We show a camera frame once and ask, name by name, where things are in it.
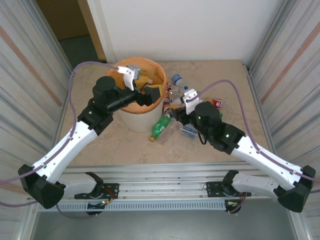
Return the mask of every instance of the plastic bottle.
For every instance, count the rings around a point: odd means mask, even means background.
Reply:
[[[174,134],[174,132],[179,128],[180,123],[176,120],[172,120],[169,125],[160,133],[157,137],[157,142],[164,145],[168,139]]]
[[[169,125],[171,118],[169,114],[163,115],[160,117],[159,121],[154,125],[152,129],[152,134],[149,138],[151,142],[154,142],[160,133]]]
[[[180,89],[177,88],[176,86],[173,86],[173,88],[169,91],[169,100],[170,100],[170,102],[173,102],[174,100],[182,97],[182,95],[183,94],[180,91]]]
[[[188,89],[188,87],[186,86],[185,80],[179,74],[174,75],[171,78],[171,81],[172,81],[173,85],[175,85],[177,87],[181,86],[182,88],[184,88],[184,90]]]

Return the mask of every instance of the metal wall panel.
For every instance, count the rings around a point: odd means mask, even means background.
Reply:
[[[52,147],[66,100],[69,62],[29,0],[0,1],[0,176],[18,174]],[[24,203],[19,181],[0,186],[0,201]],[[23,208],[0,207],[0,239],[19,238]]]
[[[284,12],[250,73],[278,155],[312,166],[319,177],[320,1],[290,1]],[[310,195],[304,215],[320,239],[319,193]]]

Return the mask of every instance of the doorway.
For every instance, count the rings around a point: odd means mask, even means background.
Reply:
[[[60,43],[72,68],[86,61],[103,62],[99,59],[95,43],[92,40],[94,25],[85,0],[36,0],[45,19]]]

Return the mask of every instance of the metal bracket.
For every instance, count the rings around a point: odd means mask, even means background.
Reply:
[[[80,193],[74,195],[74,199],[117,199],[119,194],[119,186],[119,183],[103,183],[102,193],[99,196],[93,197],[89,193]]]
[[[221,198],[221,197],[241,197],[241,192],[237,192],[234,195],[229,195],[224,191],[222,181],[208,181],[205,183],[206,193],[208,198]],[[247,192],[247,197],[250,197],[251,192]]]

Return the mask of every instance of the yellow object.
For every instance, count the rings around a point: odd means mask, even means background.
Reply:
[[[177,104],[172,104],[172,105],[171,105],[171,108],[172,108],[172,109],[178,109],[179,106],[178,106]]]
[[[148,76],[147,70],[141,69],[140,75],[141,75],[141,76]]]
[[[149,80],[149,77],[140,75],[139,79],[135,80],[134,82],[135,82],[135,85],[138,89],[142,89],[144,87],[144,85],[146,85],[148,80]]]
[[[148,88],[159,88],[160,91],[160,96],[163,96],[163,92],[161,91],[162,85],[158,84],[158,85],[148,85]]]

